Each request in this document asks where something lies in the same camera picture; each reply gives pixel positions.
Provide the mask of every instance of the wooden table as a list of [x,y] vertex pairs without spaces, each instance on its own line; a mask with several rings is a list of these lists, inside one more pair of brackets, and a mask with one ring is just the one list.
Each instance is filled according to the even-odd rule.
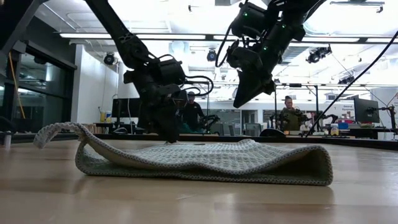
[[1,224],[398,223],[398,154],[392,151],[325,146],[335,181],[308,187],[88,177],[75,167],[77,145],[0,149]]

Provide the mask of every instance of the gray towel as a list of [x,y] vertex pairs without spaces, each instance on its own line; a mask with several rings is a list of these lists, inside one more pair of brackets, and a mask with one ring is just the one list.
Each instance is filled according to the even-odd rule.
[[[120,150],[77,123],[44,127],[34,144],[43,148],[61,129],[79,136],[76,166],[87,175],[322,186],[333,180],[330,156],[321,146],[283,149],[246,139],[237,143],[175,143]],[[95,152],[85,149],[86,144]]]

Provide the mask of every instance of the woman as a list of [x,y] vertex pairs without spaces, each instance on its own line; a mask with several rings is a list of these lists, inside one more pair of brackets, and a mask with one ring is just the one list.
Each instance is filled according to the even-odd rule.
[[285,108],[282,110],[281,116],[284,131],[300,130],[300,117],[297,116],[297,111],[293,108],[293,99],[290,96],[285,96]]

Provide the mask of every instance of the person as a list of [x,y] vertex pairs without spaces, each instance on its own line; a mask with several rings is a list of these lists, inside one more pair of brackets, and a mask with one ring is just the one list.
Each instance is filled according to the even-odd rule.
[[198,116],[202,118],[205,114],[203,114],[200,105],[195,102],[195,94],[191,91],[188,93],[188,103],[182,111],[183,122],[186,123],[192,131],[198,131],[200,128]]
[[299,131],[300,117],[297,116],[297,110],[293,107],[293,99],[285,96],[285,108],[282,110],[285,120],[283,125],[284,131]]

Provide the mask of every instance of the desk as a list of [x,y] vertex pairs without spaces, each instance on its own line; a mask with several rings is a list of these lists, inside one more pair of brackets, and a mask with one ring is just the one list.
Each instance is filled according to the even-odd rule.
[[[107,141],[120,149],[164,142]],[[270,144],[300,147],[303,144]],[[88,177],[75,167],[77,141],[0,151],[2,224],[398,223],[398,154],[324,145],[330,187]]]
[[378,133],[392,133],[391,128],[351,128],[339,130],[341,135],[355,136],[356,138],[378,139]]

